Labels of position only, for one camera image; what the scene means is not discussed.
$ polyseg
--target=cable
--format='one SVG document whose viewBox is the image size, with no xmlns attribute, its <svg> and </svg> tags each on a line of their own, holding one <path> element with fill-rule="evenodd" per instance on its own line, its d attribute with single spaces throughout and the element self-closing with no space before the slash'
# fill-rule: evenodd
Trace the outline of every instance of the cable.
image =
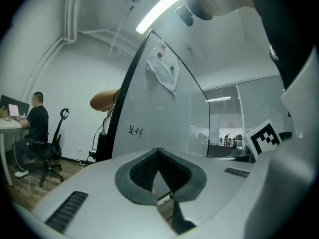
<svg viewBox="0 0 319 239">
<path fill-rule="evenodd" d="M 18 167 L 20 167 L 20 168 L 21 168 L 21 170 L 23 170 L 24 172 L 26 172 L 26 170 L 24 170 L 24 169 L 23 169 L 23 168 L 19 165 L 19 163 L 18 163 L 18 161 L 17 161 L 17 159 L 16 159 L 16 153 L 15 153 L 15 144 L 14 144 L 14 141 L 15 141 L 15 130 L 14 130 L 14 137 L 13 137 L 13 152 L 14 152 L 15 161 L 16 161 L 16 163 L 17 163 Z M 33 195 L 33 196 L 36 196 L 36 197 L 40 198 L 38 195 L 33 194 L 33 193 L 31 192 L 31 190 L 30 190 L 31 178 L 30 178 L 29 173 L 28 173 L 28 178 L 29 178 L 28 191 L 30 192 L 30 194 L 31 194 L 31 195 Z"/>
<path fill-rule="evenodd" d="M 69 159 L 72 159 L 72 160 L 78 161 L 78 162 L 80 163 L 81 169 L 83 169 L 83 167 L 82 167 L 82 163 L 81 163 L 81 160 L 80 160 L 80 157 L 79 157 L 78 159 L 75 159 L 75 158 L 69 158 Z"/>
<path fill-rule="evenodd" d="M 98 130 L 96 130 L 96 132 L 95 132 L 95 134 L 94 134 L 93 142 L 92 142 L 92 150 L 93 150 L 93 148 L 94 148 L 94 140 L 95 140 L 96 133 L 97 133 L 97 132 L 100 130 L 100 128 L 104 125 L 105 120 L 107 120 L 107 118 L 110 117 L 110 116 L 112 115 L 112 113 L 113 113 L 114 106 L 115 106 L 115 99 L 116 99 L 116 96 L 117 96 L 117 94 L 119 93 L 119 91 L 120 91 L 120 89 L 118 89 L 118 90 L 115 92 L 114 96 L 113 96 L 113 105 L 112 105 L 112 109 L 111 109 L 109 115 L 107 115 L 107 117 L 106 117 L 105 119 L 103 119 L 102 125 L 100 125 L 100 127 L 98 128 Z M 88 157 L 87 157 L 87 159 L 86 159 L 86 161 L 85 161 L 85 166 L 88 165 L 88 159 L 89 159 L 89 157 L 90 157 L 90 156 L 88 155 Z"/>
<path fill-rule="evenodd" d="M 93 148 L 94 148 L 94 140 L 95 140 L 96 133 L 100 130 L 100 128 L 101 128 L 102 126 L 103 126 L 103 124 L 100 125 L 100 127 L 98 128 L 98 130 L 96 130 L 96 132 L 95 132 L 95 134 L 94 134 L 93 142 L 92 142 L 92 150 L 93 150 Z"/>
</svg>

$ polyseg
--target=baseboard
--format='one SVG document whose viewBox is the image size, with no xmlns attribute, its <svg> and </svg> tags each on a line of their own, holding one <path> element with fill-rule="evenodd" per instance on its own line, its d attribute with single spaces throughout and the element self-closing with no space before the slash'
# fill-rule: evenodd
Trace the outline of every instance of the baseboard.
<svg viewBox="0 0 319 239">
<path fill-rule="evenodd" d="M 72 163 L 79 163 L 79 161 L 77 159 L 72 159 L 72 158 L 67 158 L 67 157 L 60 157 L 60 159 L 68 161 L 68 162 L 72 162 Z M 85 165 L 86 160 L 81 160 L 82 165 Z M 88 165 L 94 164 L 95 162 L 92 161 L 88 161 Z"/>
</svg>

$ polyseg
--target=black office chair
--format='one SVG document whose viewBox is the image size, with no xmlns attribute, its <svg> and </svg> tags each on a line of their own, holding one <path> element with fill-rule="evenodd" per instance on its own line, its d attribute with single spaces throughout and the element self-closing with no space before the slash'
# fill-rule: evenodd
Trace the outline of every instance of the black office chair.
<svg viewBox="0 0 319 239">
<path fill-rule="evenodd" d="M 37 149 L 39 154 L 39 159 L 43 161 L 42 166 L 34 167 L 32 170 L 35 169 L 43 169 L 41 179 L 39 182 L 39 186 L 43 187 L 43 182 L 45 181 L 45 178 L 47 177 L 48 173 L 53 173 L 56 177 L 60 178 L 60 182 L 63 182 L 63 177 L 58 174 L 56 171 L 53 170 L 53 168 L 59 168 L 59 170 L 62 170 L 61 165 L 51 165 L 52 159 L 59 159 L 62 156 L 61 153 L 61 147 L 60 147 L 60 137 L 59 131 L 62 124 L 62 121 L 64 121 L 69 116 L 69 109 L 64 108 L 60 112 L 61 120 L 59 122 L 59 125 L 54 133 L 52 143 L 47 143 L 43 141 L 38 140 L 31 140 L 29 143 L 33 145 L 33 148 Z"/>
</svg>

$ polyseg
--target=fluorescent light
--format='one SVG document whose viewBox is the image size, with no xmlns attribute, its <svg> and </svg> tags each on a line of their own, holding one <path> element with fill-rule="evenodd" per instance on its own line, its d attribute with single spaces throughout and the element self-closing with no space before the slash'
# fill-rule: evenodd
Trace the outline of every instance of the fluorescent light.
<svg viewBox="0 0 319 239">
<path fill-rule="evenodd" d="M 178 0 L 160 0 L 142 19 L 141 23 L 135 29 L 139 34 L 144 34 L 145 31 L 152 25 L 152 23 L 170 6 L 176 3 Z"/>
<path fill-rule="evenodd" d="M 226 100 L 230 100 L 230 97 L 209 99 L 209 100 L 206 100 L 206 102 L 210 103 L 210 102 L 218 102 L 218 101 L 226 101 Z"/>
</svg>

